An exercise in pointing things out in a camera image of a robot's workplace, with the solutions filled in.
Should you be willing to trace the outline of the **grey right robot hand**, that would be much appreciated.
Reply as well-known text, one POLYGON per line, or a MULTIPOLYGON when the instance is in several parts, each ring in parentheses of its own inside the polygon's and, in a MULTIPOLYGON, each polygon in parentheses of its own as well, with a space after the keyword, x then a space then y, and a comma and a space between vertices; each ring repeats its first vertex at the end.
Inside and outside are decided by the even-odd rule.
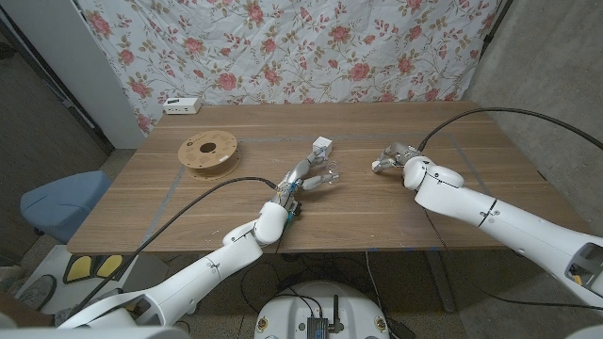
POLYGON ((371 163, 375 173, 392 168, 404 168, 411 160, 424 160, 425 156, 413 146, 393 142, 371 163))

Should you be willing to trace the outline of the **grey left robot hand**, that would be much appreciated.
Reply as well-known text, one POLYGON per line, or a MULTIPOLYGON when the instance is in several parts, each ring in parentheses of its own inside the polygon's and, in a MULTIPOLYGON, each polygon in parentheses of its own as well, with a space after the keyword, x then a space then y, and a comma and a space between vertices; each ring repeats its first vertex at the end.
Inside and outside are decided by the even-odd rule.
POLYGON ((335 162, 330 162, 325 174, 309 177, 310 169, 321 167, 327 163, 326 155, 310 153, 304 160, 300 161, 284 179, 276 186, 276 193, 269 200, 282 206, 287 212, 298 215, 301 210, 301 204, 296 200, 295 195, 301 189, 304 191, 313 190, 322 184, 334 184, 339 179, 339 172, 335 162))

